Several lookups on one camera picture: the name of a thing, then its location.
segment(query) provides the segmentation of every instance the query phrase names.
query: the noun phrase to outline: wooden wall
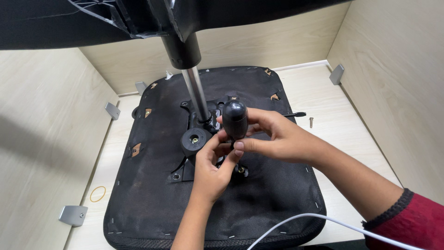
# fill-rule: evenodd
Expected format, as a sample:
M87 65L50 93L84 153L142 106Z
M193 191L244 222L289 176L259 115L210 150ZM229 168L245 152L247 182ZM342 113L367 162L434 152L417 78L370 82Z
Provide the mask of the wooden wall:
M444 205L443 10L356 0L327 59L403 186Z
M324 60L350 3L280 20L197 32L199 69L233 65L270 68ZM83 47L80 50L118 94L176 74L160 37Z
M61 250L118 97L78 48L0 51L0 76L0 248Z

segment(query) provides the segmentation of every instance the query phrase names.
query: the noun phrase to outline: wooden desk surface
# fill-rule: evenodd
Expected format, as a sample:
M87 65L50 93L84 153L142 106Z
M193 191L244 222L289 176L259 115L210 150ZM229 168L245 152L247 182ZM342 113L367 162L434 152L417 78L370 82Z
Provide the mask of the wooden desk surface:
M326 65L315 65L297 69L277 71L294 112L306 112L306 117L297 117L299 126L346 152L385 178L400 186L376 143L353 109L339 86L329 80L330 71ZM112 250L103 236L103 217L114 185L117 170L122 160L133 118L132 110L139 105L140 96L121 97L120 117L114 121L99 157L97 170L88 191L84 206L88 213L83 226L73 228L66 245L68 250ZM313 128L309 118L313 117ZM327 207L327 215L361 227L363 218L345 199L333 184L315 170L322 195ZM106 187L105 196L98 202L90 201L90 194L98 186ZM103 188L92 195L96 201L103 195ZM327 221L322 232L306 245L348 241L364 238L362 234Z

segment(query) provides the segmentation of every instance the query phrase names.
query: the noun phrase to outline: fingernail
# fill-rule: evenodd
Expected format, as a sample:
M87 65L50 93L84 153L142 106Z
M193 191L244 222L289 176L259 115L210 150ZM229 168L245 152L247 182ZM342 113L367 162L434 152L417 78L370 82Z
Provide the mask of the fingernail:
M237 150L244 150L244 143L241 141L237 141L234 143L234 148Z
M241 157L244 154L244 151L234 150L234 154L237 155L238 157Z

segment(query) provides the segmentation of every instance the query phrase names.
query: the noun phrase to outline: white cable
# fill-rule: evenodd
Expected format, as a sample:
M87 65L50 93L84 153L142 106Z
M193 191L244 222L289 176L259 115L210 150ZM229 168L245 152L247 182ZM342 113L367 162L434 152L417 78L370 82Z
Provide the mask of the white cable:
M265 234L263 234L261 237L259 237L259 239L257 239L253 244L251 244L251 246L250 246L247 250L251 250L251 249L253 248L253 246L255 246L259 241L261 241L265 236L267 236L269 233L271 233L271 231L275 230L278 226L280 226L280 225L282 225L282 224L284 224L284 223L286 223L286 222L289 222L289 221L291 221L291 220L294 220L294 219L297 219L297 218L300 218L300 217L305 217L305 216L313 216L313 217L318 217L318 218L322 218L322 219L325 219L325 220L329 220L329 221L335 222L335 223L337 223L337 224L340 224L340 225L346 226L346 227L348 227L348 228L350 228L350 229L353 229L353 230L355 230L355 231L358 231L358 232L360 232L360 233L363 233L363 234L365 234L365 235L368 235L368 236L373 237L373 238L375 238L375 239L378 239L378 240L380 240L380 241L384 241L384 242L386 242L386 243L392 244L392 245L394 245L394 246L398 246L398 247L400 247L400 248L404 248L404 249L407 249L407 250L424 250L424 249L422 249L422 248L418 248L418 247L410 246L410 245L407 245L407 244L404 244L404 243L401 243L401 242L398 242L398 241L394 241L394 240L389 239L389 238L386 238L386 237L382 237L382 236L377 235L377 234L374 234L374 233L372 233L372 232L369 232L369 231L366 231L366 230L363 230L363 229L360 229L360 228L357 228L357 227L351 226L351 225L349 225L349 224L345 224L345 223L343 223L343 222L340 222L340 221L335 220L335 219L333 219L333 218L330 218L330 217L328 217L328 216L324 216L324 215L320 215L320 214L311 214L311 213L308 213L308 214L299 214L299 215L296 215L296 216L290 217L290 218L288 218L288 219L286 219L286 220L280 222L279 224L277 224L277 225L275 225L274 227L270 228L270 230L268 230L268 231L267 231Z

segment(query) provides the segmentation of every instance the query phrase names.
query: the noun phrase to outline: red sleeve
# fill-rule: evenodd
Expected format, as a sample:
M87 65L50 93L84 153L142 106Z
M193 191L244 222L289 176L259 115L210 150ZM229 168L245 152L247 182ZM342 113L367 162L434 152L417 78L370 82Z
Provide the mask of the red sleeve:
M399 200L364 229L423 249L444 250L444 206L405 189ZM372 237L365 244L373 249L401 249Z

